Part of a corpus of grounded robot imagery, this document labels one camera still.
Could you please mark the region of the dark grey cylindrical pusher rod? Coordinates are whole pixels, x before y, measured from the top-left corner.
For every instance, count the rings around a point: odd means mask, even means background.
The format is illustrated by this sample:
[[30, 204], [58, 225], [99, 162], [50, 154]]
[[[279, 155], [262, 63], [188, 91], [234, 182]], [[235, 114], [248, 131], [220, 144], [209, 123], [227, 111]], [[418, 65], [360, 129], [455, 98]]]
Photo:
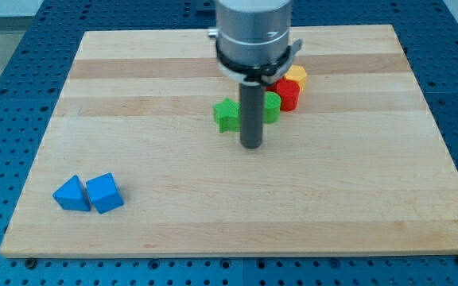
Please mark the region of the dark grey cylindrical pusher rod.
[[247, 149], [256, 149], [262, 144], [265, 92], [261, 85], [239, 85], [240, 143]]

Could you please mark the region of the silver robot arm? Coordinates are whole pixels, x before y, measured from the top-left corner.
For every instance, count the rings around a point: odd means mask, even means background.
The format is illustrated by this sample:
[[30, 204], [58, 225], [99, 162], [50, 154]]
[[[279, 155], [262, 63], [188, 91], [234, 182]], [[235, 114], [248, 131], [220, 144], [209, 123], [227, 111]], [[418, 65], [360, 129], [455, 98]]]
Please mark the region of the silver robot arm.
[[303, 42], [289, 41], [291, 0], [217, 0], [215, 41], [220, 71], [239, 84], [239, 136], [247, 149], [262, 144], [266, 88], [283, 77]]

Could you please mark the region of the black and white clamp ring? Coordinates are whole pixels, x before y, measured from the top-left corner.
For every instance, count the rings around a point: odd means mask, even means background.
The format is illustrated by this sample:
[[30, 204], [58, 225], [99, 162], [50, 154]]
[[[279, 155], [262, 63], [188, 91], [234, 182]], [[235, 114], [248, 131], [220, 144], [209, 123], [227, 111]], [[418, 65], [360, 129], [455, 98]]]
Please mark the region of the black and white clamp ring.
[[302, 39], [288, 45], [284, 53], [274, 62], [262, 65], [238, 64], [230, 60], [215, 41], [216, 59], [219, 70], [237, 83], [244, 85], [273, 85], [281, 79], [293, 65], [295, 55], [301, 50]]

